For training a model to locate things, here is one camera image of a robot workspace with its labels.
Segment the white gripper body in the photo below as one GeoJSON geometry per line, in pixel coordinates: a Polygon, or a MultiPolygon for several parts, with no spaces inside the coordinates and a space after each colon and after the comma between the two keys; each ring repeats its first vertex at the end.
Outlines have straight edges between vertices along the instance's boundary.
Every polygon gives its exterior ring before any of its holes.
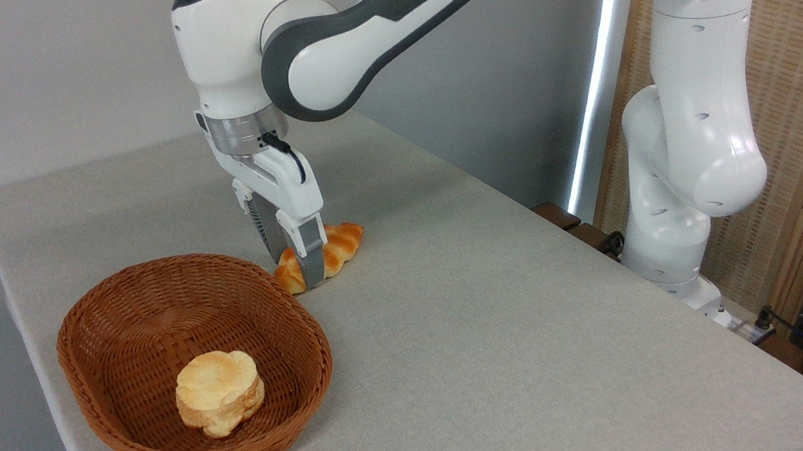
{"type": "Polygon", "coordinates": [[[320,213],[322,194],[313,169],[302,154],[295,152],[288,142],[279,138],[276,129],[256,131],[248,141],[256,151],[237,156],[219,150],[209,132],[210,125],[222,126],[220,120],[209,119],[199,111],[195,117],[203,128],[217,162],[235,180],[240,180],[278,210],[284,210],[291,216],[308,218],[320,213]]]}

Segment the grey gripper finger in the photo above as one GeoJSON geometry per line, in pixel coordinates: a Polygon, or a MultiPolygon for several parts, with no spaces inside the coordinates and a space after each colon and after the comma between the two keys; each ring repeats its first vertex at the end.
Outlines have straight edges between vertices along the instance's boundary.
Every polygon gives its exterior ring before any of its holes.
{"type": "Polygon", "coordinates": [[[278,208],[260,194],[253,192],[240,180],[233,181],[233,190],[242,205],[242,209],[251,217],[258,235],[265,244],[274,264],[279,263],[280,256],[285,250],[286,240],[284,229],[276,216],[278,208]]]}
{"type": "Polygon", "coordinates": [[[323,244],[327,243],[320,214],[300,218],[277,210],[275,216],[288,247],[294,250],[306,288],[317,287],[325,280],[322,249],[323,244]]]}

